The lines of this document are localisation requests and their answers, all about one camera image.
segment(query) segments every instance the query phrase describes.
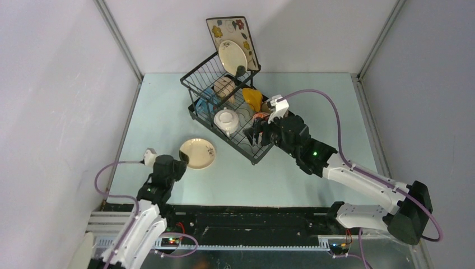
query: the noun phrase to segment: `plate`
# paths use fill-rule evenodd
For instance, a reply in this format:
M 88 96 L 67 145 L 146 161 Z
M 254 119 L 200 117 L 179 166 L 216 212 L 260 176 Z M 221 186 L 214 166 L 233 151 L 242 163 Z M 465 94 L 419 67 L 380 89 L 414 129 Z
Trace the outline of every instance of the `plate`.
M 223 41 L 218 49 L 221 63 L 224 69 L 231 75 L 236 75 L 238 66 L 244 66 L 244 69 L 248 69 L 248 60 L 246 54 L 239 45 L 231 40 Z
M 94 235 L 92 233 L 84 235 L 82 243 L 69 263 L 68 269 L 87 269 L 91 261 L 92 249 L 94 248 L 93 243 Z
M 180 159 L 184 160 L 183 154 L 188 156 L 188 167 L 201 170 L 210 166 L 216 158 L 216 149 L 209 141 L 202 138 L 192 138 L 180 147 Z

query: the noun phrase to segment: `white plastic bracket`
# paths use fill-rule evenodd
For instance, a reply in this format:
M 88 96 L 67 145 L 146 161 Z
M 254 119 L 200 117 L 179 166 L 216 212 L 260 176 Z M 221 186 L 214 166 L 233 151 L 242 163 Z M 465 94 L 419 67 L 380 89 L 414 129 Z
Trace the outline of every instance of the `white plastic bracket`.
M 271 123 L 275 118 L 283 118 L 285 113 L 288 110 L 288 102 L 287 100 L 282 100 L 278 102 L 277 100 L 281 99 L 282 95 L 275 95 L 271 97 L 270 101 L 268 101 L 271 104 L 272 107 L 272 112 L 269 116 L 269 120 L 267 121 L 268 123 Z

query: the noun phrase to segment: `cable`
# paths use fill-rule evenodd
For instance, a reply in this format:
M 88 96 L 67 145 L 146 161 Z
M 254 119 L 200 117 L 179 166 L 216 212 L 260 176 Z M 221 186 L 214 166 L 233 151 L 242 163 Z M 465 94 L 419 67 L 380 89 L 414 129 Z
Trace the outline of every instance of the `cable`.
M 363 240 L 361 239 L 362 234 L 363 228 L 360 228 L 360 231 L 358 231 L 358 243 L 360 244 L 361 260 L 363 261 L 365 268 L 370 269 L 371 266 L 369 266 L 369 263 L 366 261 L 365 253 L 363 252 Z
M 340 116 L 338 114 L 338 109 L 337 109 L 337 106 L 335 105 L 335 103 L 333 102 L 333 100 L 330 98 L 330 96 L 328 96 L 326 93 L 320 91 L 320 90 L 314 90 L 314 89 L 306 89 L 306 90 L 300 90 L 300 91 L 295 91 L 291 94 L 288 94 L 280 99 L 277 100 L 277 102 L 280 102 L 280 101 L 283 101 L 283 100 L 286 100 L 286 99 L 289 99 L 290 97 L 292 96 L 295 96 L 295 95 L 298 95 L 298 94 L 302 94 L 304 92 L 314 92 L 314 93 L 317 93 L 317 94 L 320 94 L 321 96 L 325 97 L 329 102 L 330 102 L 330 105 L 332 105 L 332 108 L 333 108 L 333 111 L 335 112 L 335 116 L 337 118 L 337 129 L 338 129 L 338 151 L 339 151 L 339 154 L 341 156 L 341 158 L 343 159 L 343 162 L 348 166 L 348 167 L 352 167 L 352 165 L 350 164 L 350 162 L 345 158 L 344 154 L 343 154 L 343 148 L 342 148 L 342 132 L 341 132 L 341 122 L 340 122 Z M 391 188 L 391 189 L 394 189 L 395 186 L 392 185 L 391 183 L 389 182 L 386 182 L 385 180 L 379 178 L 377 175 L 373 175 L 371 173 L 368 173 L 362 169 L 360 169 L 358 166 L 354 166 L 353 167 L 353 170 L 354 171 L 357 171 L 359 172 L 360 174 L 363 174 L 369 178 L 372 178 L 374 180 L 376 180 L 377 182 Z M 418 200 L 416 200 L 414 197 L 412 197 L 411 195 L 409 195 L 408 193 L 404 192 L 404 191 L 401 191 L 399 188 L 396 188 L 395 189 L 398 193 L 404 195 L 406 198 L 408 198 L 409 200 L 411 200 L 411 202 L 413 202 L 415 205 L 417 205 L 428 217 L 429 219 L 432 221 L 432 223 L 434 224 L 435 226 L 435 229 L 437 230 L 437 233 L 439 234 L 439 237 L 438 238 L 429 238 L 429 237 L 426 237 L 426 236 L 422 236 L 422 238 L 428 240 L 428 241 L 431 241 L 431 242 L 439 242 L 439 241 L 442 241 L 442 239 L 444 238 L 444 233 L 442 232 L 442 228 L 440 227 L 439 223 L 437 222 L 437 220 L 435 219 L 435 217 L 431 214 L 431 212 L 429 212 L 429 210 L 423 205 L 421 204 Z M 366 267 L 366 260 L 364 259 L 364 256 L 362 257 L 362 260 L 363 260 L 363 263 L 365 264 L 365 267 Z
M 107 192 L 103 192 L 99 189 L 99 187 L 97 186 L 97 180 L 99 179 L 99 175 L 107 168 L 113 166 L 113 165 L 118 165 L 118 164 L 140 164 L 140 161 L 115 161 L 111 164 L 108 164 L 106 165 L 105 167 L 103 167 L 101 170 L 99 170 L 99 172 L 97 172 L 96 174 L 96 178 L 94 179 L 94 188 L 96 188 L 96 191 L 101 194 L 102 196 L 104 196 L 104 198 L 108 198 L 108 197 L 113 197 L 113 198 L 127 198 L 127 199 L 130 199 L 134 202 L 135 204 L 135 207 L 136 207 L 136 210 L 134 213 L 134 218 L 132 219 L 131 223 L 129 223 L 129 225 L 127 226 L 127 228 L 125 229 L 125 232 L 122 234 L 122 236 L 119 238 L 119 240 L 117 241 L 117 245 L 115 246 L 115 250 L 117 250 L 120 245 L 122 244 L 122 241 L 125 239 L 125 237 L 127 236 L 127 234 L 129 233 L 129 231 L 131 230 L 132 228 L 132 225 L 134 224 L 135 220 L 136 220 L 136 217 L 138 215 L 138 212 L 139 212 L 139 205 L 138 205 L 138 201 L 135 197 L 133 196 L 129 196 L 129 195 L 115 195 L 115 194 L 108 194 Z M 112 251 L 111 254 L 109 255 L 109 258 L 107 259 L 105 265 L 104 265 L 104 269 L 107 269 L 109 267 L 109 264 L 110 264 L 110 261 L 112 260 L 112 257 L 115 255 L 115 252 Z
M 327 253 L 328 253 L 330 256 L 334 257 L 334 258 L 348 258 L 348 257 L 352 257 L 352 258 L 357 258 L 357 259 L 359 259 L 360 261 L 363 261 L 363 259 L 362 259 L 360 256 L 355 255 L 355 254 L 348 254 L 348 255 L 346 255 L 346 254 L 341 254 L 341 255 L 335 255 L 332 251 L 329 251 L 329 252 L 327 252 Z M 366 262 L 366 264 L 368 265 L 367 268 L 373 269 L 372 266 L 371 266 L 368 262 Z
M 198 250 L 198 247 L 199 247 L 198 241 L 196 240 L 196 238 L 194 238 L 191 235 L 182 234 L 182 233 L 162 233 L 159 236 L 159 238 L 165 238 L 165 237 L 187 237 L 187 238 L 191 239 L 194 242 L 194 248 L 192 249 L 192 251 L 190 251 L 188 253 L 185 253 L 185 254 L 182 254 L 182 255 L 170 255 L 170 254 L 165 254 L 165 253 L 157 251 L 157 250 L 150 251 L 150 253 L 154 253 L 154 254 L 159 253 L 161 256 L 170 257 L 170 258 L 183 258 L 183 257 L 189 256 L 189 255 L 195 253 Z

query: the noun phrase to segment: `white cup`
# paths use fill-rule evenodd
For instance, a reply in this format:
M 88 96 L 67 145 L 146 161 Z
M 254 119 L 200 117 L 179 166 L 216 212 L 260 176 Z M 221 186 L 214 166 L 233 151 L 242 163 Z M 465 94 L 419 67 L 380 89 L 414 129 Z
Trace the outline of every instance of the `white cup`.
M 236 132 L 239 126 L 239 117 L 233 110 L 224 108 L 215 115 L 216 126 L 223 130 L 229 137 L 230 134 Z

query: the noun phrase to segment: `white wall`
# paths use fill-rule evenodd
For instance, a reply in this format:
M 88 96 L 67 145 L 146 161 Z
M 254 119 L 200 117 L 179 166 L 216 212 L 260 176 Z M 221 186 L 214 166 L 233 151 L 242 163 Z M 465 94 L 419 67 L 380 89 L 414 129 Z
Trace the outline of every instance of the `white wall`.
M 471 0 L 408 1 L 364 80 L 394 177 L 429 187 L 445 233 L 427 242 L 435 268 L 473 268 L 474 11 Z
M 206 18 L 243 15 L 263 72 L 359 72 L 395 0 L 106 1 L 142 72 L 215 52 Z
M 137 81 L 92 0 L 0 6 L 0 267 L 64 269 Z

